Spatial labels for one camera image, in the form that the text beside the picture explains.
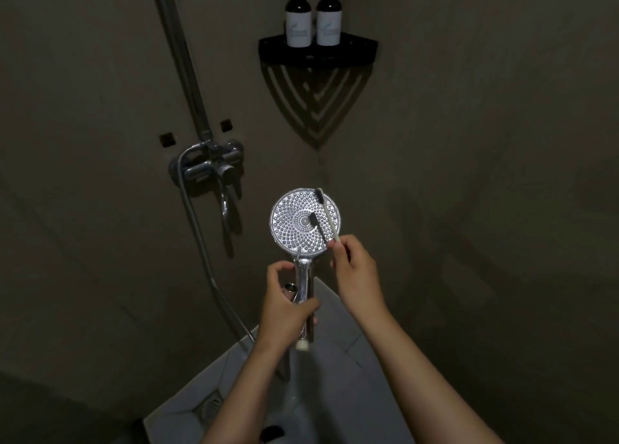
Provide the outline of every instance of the floor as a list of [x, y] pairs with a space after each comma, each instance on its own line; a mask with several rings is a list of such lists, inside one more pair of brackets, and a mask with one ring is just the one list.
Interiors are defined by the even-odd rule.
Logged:
[[[413, 443], [359, 326], [318, 278], [315, 292], [322, 305], [310, 352], [292, 349], [290, 382], [271, 384], [265, 426], [286, 433], [273, 442]], [[198, 444], [205, 430], [193, 410], [214, 391], [228, 395], [251, 346], [247, 337], [236, 343], [145, 418], [151, 444]]]

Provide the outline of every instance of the white toothbrush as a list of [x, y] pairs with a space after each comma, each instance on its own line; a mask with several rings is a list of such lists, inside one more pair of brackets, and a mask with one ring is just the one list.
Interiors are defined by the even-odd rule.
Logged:
[[316, 197], [316, 201], [322, 205], [324, 209], [324, 213], [327, 215], [327, 221], [329, 221], [329, 226], [331, 228], [331, 232], [333, 232], [333, 238], [336, 239], [336, 242], [340, 242], [340, 236], [337, 235], [336, 225], [333, 224], [333, 219], [331, 218], [331, 213], [327, 209], [327, 201], [324, 198], [324, 192], [321, 188], [317, 188], [314, 190], [314, 196]]

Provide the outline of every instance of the bottle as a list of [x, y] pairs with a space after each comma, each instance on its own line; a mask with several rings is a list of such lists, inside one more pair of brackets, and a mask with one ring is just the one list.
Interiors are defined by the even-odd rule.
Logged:
[[286, 4], [286, 43], [294, 48], [311, 45], [311, 6], [306, 0]]
[[340, 0], [320, 0], [316, 10], [318, 11], [316, 43], [325, 47], [339, 45], [342, 32], [342, 3]]

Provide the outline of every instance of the shower head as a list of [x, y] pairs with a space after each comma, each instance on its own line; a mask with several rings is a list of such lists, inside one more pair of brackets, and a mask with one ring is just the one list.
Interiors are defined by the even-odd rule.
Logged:
[[[324, 195], [324, 201], [336, 231], [339, 232], [340, 212], [327, 195]], [[312, 213], [316, 214], [319, 227], [312, 224]], [[271, 235], [282, 249], [297, 256], [300, 247], [302, 258], [314, 258], [326, 252], [325, 238], [327, 241], [334, 238], [324, 208], [316, 201], [313, 188], [298, 188], [280, 198], [271, 211], [269, 226]]]
[[[334, 238], [325, 211], [329, 211], [335, 230], [340, 230], [340, 212], [336, 204], [327, 195], [324, 195], [324, 202], [321, 205], [316, 200], [313, 188], [298, 188], [286, 193], [271, 210], [271, 235], [295, 262], [296, 304], [314, 297], [313, 260], [327, 251], [327, 241]], [[307, 350], [313, 340], [314, 319], [310, 316], [299, 335], [297, 349]]]

